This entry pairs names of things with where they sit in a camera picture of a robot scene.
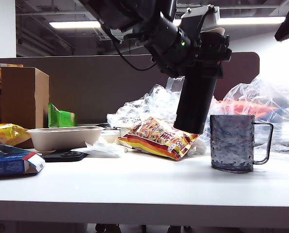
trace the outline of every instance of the white bowl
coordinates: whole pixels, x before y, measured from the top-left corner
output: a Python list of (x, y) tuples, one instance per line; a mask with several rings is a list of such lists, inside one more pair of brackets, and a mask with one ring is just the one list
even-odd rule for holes
[(86, 147), (85, 142), (93, 145), (101, 131), (98, 126), (43, 128), (28, 130), (37, 151), (66, 150)]
[(103, 130), (101, 137), (105, 139), (108, 143), (119, 144), (118, 139), (120, 137), (119, 130)]

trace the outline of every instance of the blue box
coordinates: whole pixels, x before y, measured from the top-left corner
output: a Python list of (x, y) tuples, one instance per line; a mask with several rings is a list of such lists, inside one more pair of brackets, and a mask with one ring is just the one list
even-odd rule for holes
[(36, 152), (0, 144), (0, 176), (38, 173), (44, 165)]

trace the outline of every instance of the black cable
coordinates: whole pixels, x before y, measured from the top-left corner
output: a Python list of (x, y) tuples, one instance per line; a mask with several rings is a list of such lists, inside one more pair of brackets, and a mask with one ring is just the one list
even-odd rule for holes
[(116, 43), (119, 43), (119, 40), (113, 36), (113, 34), (111, 33), (111, 31), (109, 29), (107, 29), (105, 26), (103, 26), (103, 24), (101, 24), (101, 28), (103, 29), (103, 31), (105, 32), (105, 34), (108, 35), (108, 37), (110, 37), (110, 39), (113, 42), (114, 48), (116, 49), (117, 53), (119, 54), (119, 56), (128, 64), (130, 65), (133, 69), (138, 70), (138, 71), (146, 71), (151, 69), (152, 67), (154, 67), (155, 65), (157, 65), (157, 63), (154, 63), (153, 65), (151, 65), (150, 67), (144, 68), (144, 69), (140, 69), (135, 67), (133, 64), (131, 64), (124, 56), (123, 54), (121, 54), (119, 48), (117, 47)]
[(204, 20), (206, 18), (206, 16), (211, 13), (212, 11), (214, 11), (214, 6), (209, 6), (209, 9), (206, 11), (206, 13), (201, 17), (201, 20), (199, 21), (198, 25), (197, 25), (197, 28), (196, 28), (196, 33), (195, 33), (195, 36), (196, 38), (194, 39), (198, 39), (198, 36), (199, 34), (201, 33), (201, 30), (202, 30), (202, 26), (204, 24)]
[(125, 57), (123, 54), (121, 54), (119, 48), (117, 47), (117, 44), (115, 42), (113, 42), (114, 48), (116, 49), (117, 53), (119, 54), (119, 56), (128, 64), (130, 65), (133, 69), (138, 70), (138, 71), (145, 71), (145, 70), (149, 70), (152, 67), (154, 67), (155, 65), (157, 65), (157, 63), (154, 63), (153, 65), (151, 65), (150, 67), (144, 68), (144, 69), (140, 69), (135, 67), (133, 64), (131, 64)]

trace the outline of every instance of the ceiling light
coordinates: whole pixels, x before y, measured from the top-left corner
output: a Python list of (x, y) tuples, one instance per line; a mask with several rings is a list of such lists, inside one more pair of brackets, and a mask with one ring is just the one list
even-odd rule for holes
[(280, 24), (286, 17), (243, 17), (220, 18), (218, 25), (243, 25), (243, 24)]
[(57, 29), (65, 28), (99, 28), (98, 21), (73, 21), (73, 22), (50, 22), (52, 27)]

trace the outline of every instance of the white wall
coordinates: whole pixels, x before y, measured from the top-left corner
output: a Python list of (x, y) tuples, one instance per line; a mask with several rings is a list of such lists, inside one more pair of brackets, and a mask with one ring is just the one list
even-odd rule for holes
[(16, 57), (15, 0), (0, 0), (0, 58)]
[(256, 52), (260, 57), (260, 78), (289, 89), (289, 39), (277, 42), (274, 38), (275, 32), (276, 29), (272, 32), (231, 40), (230, 49)]

